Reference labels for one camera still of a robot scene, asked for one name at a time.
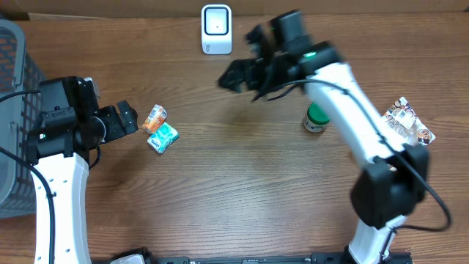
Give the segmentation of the orange tissue pack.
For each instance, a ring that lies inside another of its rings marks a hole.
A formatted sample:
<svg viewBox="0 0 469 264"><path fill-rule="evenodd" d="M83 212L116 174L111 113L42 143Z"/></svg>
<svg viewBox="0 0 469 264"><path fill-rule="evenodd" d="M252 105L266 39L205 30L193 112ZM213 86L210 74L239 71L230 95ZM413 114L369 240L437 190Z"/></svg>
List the orange tissue pack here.
<svg viewBox="0 0 469 264"><path fill-rule="evenodd" d="M153 134L156 132L157 129L159 129L162 124L166 121L166 118L168 117L167 111L164 109L164 107L155 104L154 107L152 108L152 111L149 113L148 117L145 119L144 124L142 125L142 128L148 133L148 134Z"/></svg>

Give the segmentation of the cream green packet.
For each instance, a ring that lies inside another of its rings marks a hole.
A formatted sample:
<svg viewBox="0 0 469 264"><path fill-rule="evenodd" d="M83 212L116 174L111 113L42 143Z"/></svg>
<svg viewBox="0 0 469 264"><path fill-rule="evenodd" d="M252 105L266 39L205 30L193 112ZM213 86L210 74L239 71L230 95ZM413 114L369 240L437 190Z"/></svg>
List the cream green packet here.
<svg viewBox="0 0 469 264"><path fill-rule="evenodd" d="M179 136L177 130L165 122L148 138L147 144L157 153L163 154Z"/></svg>

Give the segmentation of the green lid spice jar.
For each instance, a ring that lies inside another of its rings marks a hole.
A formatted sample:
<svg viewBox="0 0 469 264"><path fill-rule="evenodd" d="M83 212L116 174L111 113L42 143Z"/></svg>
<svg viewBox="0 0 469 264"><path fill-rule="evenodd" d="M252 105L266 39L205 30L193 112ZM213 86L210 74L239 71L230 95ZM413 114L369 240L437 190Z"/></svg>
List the green lid spice jar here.
<svg viewBox="0 0 469 264"><path fill-rule="evenodd" d="M329 124L330 119L326 113L316 104L312 103L303 118L303 126L307 131L320 133Z"/></svg>

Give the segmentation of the brown white snack bag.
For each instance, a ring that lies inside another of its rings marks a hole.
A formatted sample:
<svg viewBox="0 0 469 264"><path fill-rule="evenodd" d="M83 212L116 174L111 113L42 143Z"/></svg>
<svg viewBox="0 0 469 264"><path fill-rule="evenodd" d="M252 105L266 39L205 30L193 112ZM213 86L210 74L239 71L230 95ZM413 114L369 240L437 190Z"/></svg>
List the brown white snack bag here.
<svg viewBox="0 0 469 264"><path fill-rule="evenodd" d="M405 97L396 100L382 119L410 145L428 145L435 135L418 118Z"/></svg>

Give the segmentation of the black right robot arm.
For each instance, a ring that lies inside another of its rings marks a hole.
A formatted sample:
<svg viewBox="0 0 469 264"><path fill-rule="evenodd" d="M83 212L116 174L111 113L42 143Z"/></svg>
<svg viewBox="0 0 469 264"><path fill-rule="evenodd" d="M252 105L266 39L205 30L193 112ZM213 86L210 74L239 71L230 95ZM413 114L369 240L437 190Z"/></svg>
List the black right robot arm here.
<svg viewBox="0 0 469 264"><path fill-rule="evenodd" d="M315 253L311 261L408 263L410 255L390 247L428 192L428 150L408 144L383 122L331 43L313 43L302 26L277 24L272 30L272 40L260 26L245 36L256 56L234 60L219 85L235 92L247 88L258 97L300 87L339 130L361 170L351 192L359 219L352 241L341 253Z"/></svg>

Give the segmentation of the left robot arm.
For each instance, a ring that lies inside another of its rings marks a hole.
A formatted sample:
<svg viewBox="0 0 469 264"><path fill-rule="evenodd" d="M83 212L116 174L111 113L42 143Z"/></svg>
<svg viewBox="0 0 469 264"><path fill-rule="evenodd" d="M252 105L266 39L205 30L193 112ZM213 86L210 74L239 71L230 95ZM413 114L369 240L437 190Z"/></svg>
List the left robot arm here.
<svg viewBox="0 0 469 264"><path fill-rule="evenodd" d="M95 98L43 98L43 123L28 135L26 160L36 196L36 263L90 263L86 227L89 153L134 133L127 101L100 108Z"/></svg>

